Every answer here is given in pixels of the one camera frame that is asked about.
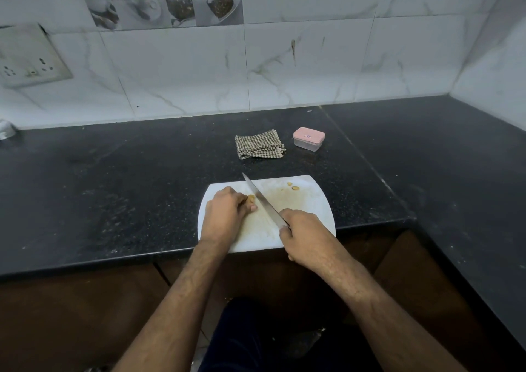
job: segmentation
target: electrical outlet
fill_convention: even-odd
[[[0,29],[0,70],[5,87],[22,87],[72,77],[38,24]]]

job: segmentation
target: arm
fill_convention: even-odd
[[[114,372],[190,370],[214,276],[241,220],[256,209],[246,200],[247,196],[227,187],[207,203],[201,241]]]
[[[280,231],[289,258],[318,274],[345,301],[384,370],[465,371],[349,255],[316,215],[290,209],[281,215],[292,229]]]

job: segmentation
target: food storage box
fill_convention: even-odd
[[[300,148],[315,152],[324,142],[325,133],[315,129],[301,127],[293,134],[294,144]]]

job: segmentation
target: white cutting board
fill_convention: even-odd
[[[287,185],[287,182],[292,182],[293,186],[299,187],[299,190],[293,190],[291,186]],[[319,185],[310,175],[256,179],[253,183],[278,212],[284,208],[312,212],[318,216],[333,235],[336,235],[334,217],[332,216],[329,202]],[[253,194],[245,181],[211,184],[206,190],[199,208],[199,216],[197,218],[199,239],[201,239],[201,227],[205,217],[207,201],[212,200],[216,192],[226,186],[232,186],[234,190],[245,195]],[[246,216],[239,230],[237,240],[230,248],[230,253],[283,247],[279,238],[278,227],[268,216],[258,199],[256,199],[256,204],[258,210]]]

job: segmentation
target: backsplash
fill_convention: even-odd
[[[73,78],[0,87],[20,129],[439,95],[496,0],[0,0]]]
[[[526,0],[498,0],[451,96],[526,130]]]

